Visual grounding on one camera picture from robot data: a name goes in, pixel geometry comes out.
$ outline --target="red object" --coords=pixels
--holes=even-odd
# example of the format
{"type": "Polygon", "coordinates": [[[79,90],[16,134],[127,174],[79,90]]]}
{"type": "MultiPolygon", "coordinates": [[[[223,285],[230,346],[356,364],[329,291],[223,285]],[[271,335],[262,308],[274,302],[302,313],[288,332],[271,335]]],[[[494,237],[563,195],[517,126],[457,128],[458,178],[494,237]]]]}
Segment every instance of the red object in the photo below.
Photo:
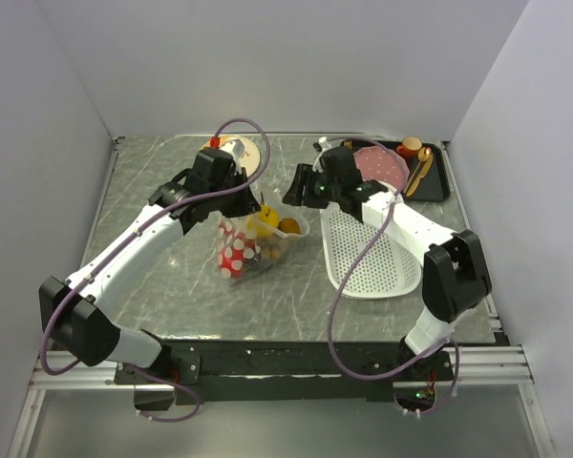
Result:
{"type": "Polygon", "coordinates": [[[230,236],[234,232],[233,223],[227,219],[219,221],[219,234],[222,236],[230,236]]]}
{"type": "Polygon", "coordinates": [[[233,246],[225,246],[217,259],[221,269],[221,276],[224,279],[237,279],[244,273],[244,259],[244,249],[239,250],[233,246]]]}

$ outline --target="black metal base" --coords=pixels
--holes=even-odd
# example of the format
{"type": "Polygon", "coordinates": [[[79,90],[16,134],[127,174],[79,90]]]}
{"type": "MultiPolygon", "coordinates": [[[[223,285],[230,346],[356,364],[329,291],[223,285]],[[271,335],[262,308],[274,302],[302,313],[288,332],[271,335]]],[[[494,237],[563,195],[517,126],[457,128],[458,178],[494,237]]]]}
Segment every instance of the black metal base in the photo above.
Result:
{"type": "MultiPolygon", "coordinates": [[[[205,402],[339,398],[391,402],[393,382],[426,382],[432,370],[438,381],[450,381],[454,376],[449,355],[443,351],[393,379],[363,382],[345,376],[333,362],[327,343],[322,342],[166,343],[172,347],[180,383],[194,388],[205,402]]],[[[361,374],[386,372],[400,365],[403,358],[399,343],[337,343],[336,348],[344,364],[361,374]]],[[[117,371],[115,383],[149,385],[127,368],[117,371]]],[[[156,405],[157,393],[149,396],[156,405]]],[[[177,392],[176,404],[190,403],[185,394],[177,392]]]]}

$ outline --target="white plastic colander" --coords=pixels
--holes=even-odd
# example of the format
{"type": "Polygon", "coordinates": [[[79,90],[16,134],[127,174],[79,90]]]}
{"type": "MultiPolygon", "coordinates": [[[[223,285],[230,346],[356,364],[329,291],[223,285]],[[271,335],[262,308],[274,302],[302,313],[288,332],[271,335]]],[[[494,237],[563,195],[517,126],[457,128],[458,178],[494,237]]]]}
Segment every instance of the white plastic colander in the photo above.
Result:
{"type": "MultiPolygon", "coordinates": [[[[377,147],[354,154],[363,179],[377,179],[385,185],[400,182],[400,167],[377,147]]],[[[346,272],[377,229],[340,211],[337,204],[321,210],[321,231],[329,280],[338,288],[346,272]]],[[[344,288],[344,295],[356,299],[383,299],[408,294],[422,274],[416,258],[399,243],[383,235],[359,263],[344,288]]]]}

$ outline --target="cable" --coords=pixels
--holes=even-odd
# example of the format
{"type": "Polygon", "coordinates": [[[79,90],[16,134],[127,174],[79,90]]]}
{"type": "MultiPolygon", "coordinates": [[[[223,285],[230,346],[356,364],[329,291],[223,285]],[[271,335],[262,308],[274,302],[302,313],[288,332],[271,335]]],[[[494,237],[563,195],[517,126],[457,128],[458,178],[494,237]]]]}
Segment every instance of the cable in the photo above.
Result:
{"type": "Polygon", "coordinates": [[[189,418],[193,417],[196,413],[198,413],[198,411],[200,410],[200,407],[202,406],[202,398],[200,397],[200,395],[194,391],[193,389],[189,388],[188,386],[185,385],[181,385],[181,384],[177,384],[174,382],[169,382],[167,380],[163,380],[160,379],[159,377],[155,377],[151,374],[147,374],[146,372],[144,372],[143,370],[141,370],[139,367],[136,367],[133,364],[127,364],[128,368],[132,369],[134,372],[136,372],[138,375],[141,375],[142,377],[144,377],[146,380],[150,381],[150,382],[155,382],[156,384],[164,384],[164,385],[170,385],[173,388],[182,391],[183,393],[188,394],[189,396],[191,396],[193,398],[193,400],[195,401],[195,407],[193,407],[193,410],[191,410],[189,413],[187,413],[186,415],[183,415],[181,417],[176,417],[176,418],[158,418],[158,417],[154,417],[153,415],[147,413],[147,412],[142,412],[139,411],[137,412],[140,416],[146,418],[149,421],[152,422],[158,422],[158,423],[178,423],[178,422],[183,422],[184,420],[188,420],[189,418]]]}
{"type": "MultiPolygon", "coordinates": [[[[143,233],[145,230],[147,230],[151,225],[153,225],[153,223],[155,223],[158,219],[164,217],[165,215],[173,212],[174,210],[177,210],[178,208],[181,208],[184,205],[187,205],[189,203],[193,203],[193,202],[197,202],[200,200],[204,200],[206,198],[219,198],[222,196],[227,196],[229,194],[233,194],[233,193],[237,193],[239,191],[242,191],[243,189],[246,189],[247,187],[249,187],[252,183],[254,183],[257,179],[259,179],[259,177],[263,174],[263,172],[265,171],[265,168],[267,167],[267,164],[269,163],[269,155],[270,155],[270,147],[269,147],[269,138],[267,137],[267,134],[265,133],[265,131],[261,128],[261,126],[259,126],[259,124],[257,124],[254,121],[251,121],[250,119],[246,119],[244,117],[235,117],[233,119],[230,119],[228,121],[226,121],[225,123],[223,123],[219,129],[217,129],[217,132],[214,134],[213,139],[214,138],[218,138],[219,135],[221,134],[221,132],[224,130],[225,127],[234,124],[236,122],[243,122],[246,124],[249,124],[250,126],[254,127],[255,130],[261,135],[261,137],[264,140],[264,144],[265,144],[265,157],[264,157],[264,161],[261,164],[261,167],[259,167],[259,169],[252,175],[250,176],[250,178],[248,179],[248,181],[246,183],[240,184],[238,186],[235,186],[233,188],[229,188],[229,189],[224,189],[221,191],[216,191],[213,193],[206,193],[206,194],[200,194],[198,196],[192,196],[190,198],[186,198],[184,200],[181,200],[180,202],[176,202],[173,203],[172,205],[169,205],[167,207],[165,207],[164,209],[162,209],[160,212],[157,212],[156,214],[154,214],[152,217],[150,217],[149,219],[147,219],[146,221],[144,221],[139,227],[137,232],[139,234],[143,233]]],[[[139,235],[137,235],[136,233],[132,233],[130,234],[127,238],[125,238],[111,253],[109,253],[109,255],[104,258],[104,260],[102,260],[102,262],[100,262],[89,274],[89,276],[87,278],[85,278],[83,281],[81,281],[79,284],[77,284],[76,286],[74,286],[72,288],[72,290],[66,295],[66,297],[59,303],[59,305],[57,306],[57,308],[54,310],[53,314],[51,315],[49,322],[47,323],[47,327],[45,328],[45,332],[42,336],[42,344],[40,345],[40,365],[42,366],[43,370],[45,372],[47,372],[49,375],[61,375],[65,372],[68,372],[70,369],[72,369],[73,367],[75,367],[77,364],[80,363],[80,360],[75,360],[74,362],[66,365],[65,367],[60,367],[59,369],[53,369],[51,367],[49,367],[49,362],[47,361],[47,352],[49,350],[49,339],[51,338],[51,334],[53,332],[53,328],[55,327],[55,323],[57,322],[57,320],[59,319],[59,316],[61,315],[61,313],[63,312],[64,308],[66,308],[66,306],[68,305],[68,303],[77,295],[79,294],[82,289],[87,286],[90,281],[95,278],[97,276],[97,274],[99,274],[102,270],[104,270],[106,268],[106,266],[115,259],[115,257],[121,252],[123,251],[132,241],[134,241],[137,237],[139,237],[139,235]]],[[[161,383],[167,383],[169,385],[172,385],[173,387],[176,387],[176,384],[172,384],[171,382],[168,381],[163,381],[161,379],[160,380],[161,383]]],[[[196,408],[194,409],[195,412],[197,412],[197,410],[199,409],[199,406],[196,406],[196,408]]]]}
{"type": "MultiPolygon", "coordinates": [[[[328,138],[327,141],[334,141],[334,140],[344,140],[344,139],[352,139],[352,140],[362,140],[362,141],[367,141],[375,146],[379,146],[380,148],[382,148],[385,152],[387,152],[389,155],[391,155],[394,159],[398,159],[397,154],[390,150],[389,148],[387,148],[386,146],[384,146],[383,144],[381,144],[378,141],[375,140],[370,140],[368,138],[362,138],[362,137],[331,137],[328,138]]],[[[408,177],[408,171],[407,169],[405,169],[405,167],[403,166],[403,164],[401,163],[400,160],[396,161],[397,164],[399,164],[399,167],[401,169],[401,175],[403,176],[403,183],[401,184],[401,186],[399,186],[396,190],[395,195],[393,196],[393,198],[391,199],[391,202],[389,204],[389,214],[387,215],[386,219],[384,220],[384,222],[382,223],[382,225],[380,226],[380,228],[378,229],[378,231],[373,235],[373,237],[371,238],[371,240],[367,243],[367,245],[365,245],[365,247],[361,250],[361,252],[357,255],[357,257],[354,259],[354,262],[352,263],[352,265],[350,266],[350,268],[348,269],[348,271],[346,272],[346,275],[344,276],[344,278],[342,279],[342,281],[340,282],[340,286],[337,289],[337,292],[335,293],[335,297],[333,298],[333,302],[331,304],[331,309],[329,310],[329,320],[327,323],[327,343],[329,344],[329,352],[331,354],[331,357],[333,359],[333,361],[335,362],[335,364],[340,368],[340,370],[342,372],[344,372],[346,375],[352,377],[353,379],[357,379],[357,380],[363,380],[363,381],[376,381],[376,380],[384,380],[384,379],[389,379],[391,377],[394,377],[395,375],[399,374],[400,372],[402,372],[403,370],[407,369],[408,367],[410,367],[411,365],[415,364],[416,362],[420,361],[421,359],[423,359],[424,357],[426,357],[427,355],[431,355],[435,352],[437,352],[444,344],[448,343],[448,342],[453,342],[451,339],[445,339],[445,340],[441,340],[437,343],[435,343],[434,345],[431,345],[429,348],[423,350],[421,353],[419,353],[418,355],[414,356],[413,358],[411,358],[409,361],[407,361],[406,363],[400,365],[399,367],[396,367],[395,369],[389,370],[388,372],[384,372],[381,374],[373,374],[373,375],[367,375],[367,374],[359,374],[357,372],[354,372],[353,370],[349,369],[348,367],[346,367],[346,365],[344,363],[342,363],[342,361],[340,360],[338,354],[337,354],[337,350],[335,348],[335,342],[333,340],[333,322],[335,320],[335,313],[337,311],[337,306],[340,302],[340,299],[342,298],[342,294],[344,292],[344,288],[346,287],[350,276],[352,275],[352,273],[354,272],[354,270],[356,269],[356,267],[358,266],[358,264],[361,262],[361,260],[363,258],[365,258],[365,256],[370,252],[371,248],[375,245],[375,243],[380,239],[380,237],[382,237],[382,234],[384,234],[384,232],[386,231],[386,229],[389,227],[389,224],[391,223],[392,219],[393,219],[393,213],[394,213],[394,205],[396,204],[396,198],[397,196],[403,191],[406,182],[407,182],[407,177],[408,177]]],[[[457,373],[459,370],[459,364],[460,364],[460,358],[458,356],[458,349],[456,346],[456,368],[455,368],[455,377],[453,379],[453,387],[452,390],[450,392],[451,393],[454,391],[454,386],[456,386],[456,378],[457,378],[457,373]]],[[[446,398],[442,399],[442,401],[440,403],[437,403],[437,406],[442,406],[445,403],[446,398]]]]}

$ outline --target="black tray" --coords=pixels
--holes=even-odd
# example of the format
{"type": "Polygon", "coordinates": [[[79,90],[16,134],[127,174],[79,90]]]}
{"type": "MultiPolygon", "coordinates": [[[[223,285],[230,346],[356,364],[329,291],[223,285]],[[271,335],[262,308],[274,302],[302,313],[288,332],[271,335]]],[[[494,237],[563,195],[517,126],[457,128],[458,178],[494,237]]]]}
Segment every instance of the black tray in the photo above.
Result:
{"type": "MultiPolygon", "coordinates": [[[[371,146],[371,144],[367,141],[348,141],[351,142],[351,149],[353,151],[358,151],[361,148],[371,146]]],[[[379,140],[379,142],[392,150],[396,150],[397,146],[401,144],[399,141],[379,140]]],[[[441,150],[435,145],[429,143],[423,143],[423,145],[431,148],[431,152],[434,156],[433,165],[431,166],[431,170],[429,170],[427,176],[425,176],[420,181],[420,184],[418,184],[416,192],[408,198],[405,196],[403,196],[403,198],[404,200],[410,201],[442,202],[450,196],[450,185],[448,184],[448,176],[446,175],[446,164],[443,162],[443,154],[441,153],[441,150]]],[[[406,159],[406,163],[408,164],[410,172],[412,172],[418,164],[418,159],[406,159]]]]}

